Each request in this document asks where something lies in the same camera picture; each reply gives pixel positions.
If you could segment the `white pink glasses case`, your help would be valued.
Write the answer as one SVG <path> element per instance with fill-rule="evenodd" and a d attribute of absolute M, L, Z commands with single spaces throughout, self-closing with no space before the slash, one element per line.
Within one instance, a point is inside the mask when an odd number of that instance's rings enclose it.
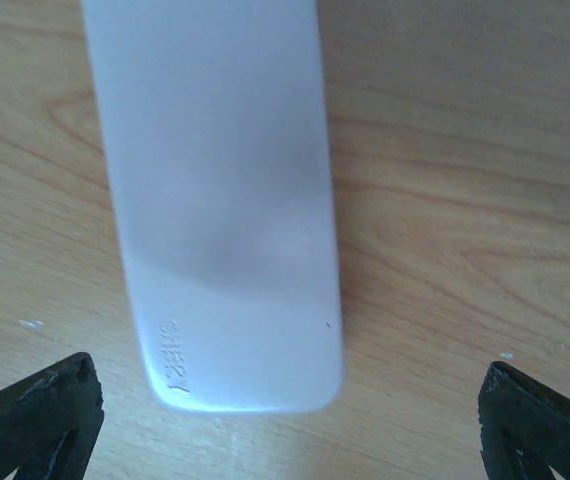
<path fill-rule="evenodd" d="M 319 410 L 343 379 L 317 5 L 82 5 L 150 387 L 212 414 Z"/>

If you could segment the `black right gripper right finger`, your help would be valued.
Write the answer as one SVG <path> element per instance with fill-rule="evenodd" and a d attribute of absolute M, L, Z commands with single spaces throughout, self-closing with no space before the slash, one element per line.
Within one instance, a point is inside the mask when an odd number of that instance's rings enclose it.
<path fill-rule="evenodd" d="M 490 479 L 570 479 L 570 399 L 513 366 L 490 364 L 478 395 Z"/>

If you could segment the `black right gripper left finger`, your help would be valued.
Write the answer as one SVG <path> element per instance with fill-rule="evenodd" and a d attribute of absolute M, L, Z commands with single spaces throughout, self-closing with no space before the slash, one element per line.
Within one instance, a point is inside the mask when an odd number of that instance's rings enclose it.
<path fill-rule="evenodd" d="M 82 479 L 104 421 L 102 405 L 87 352 L 0 390 L 0 479 Z"/>

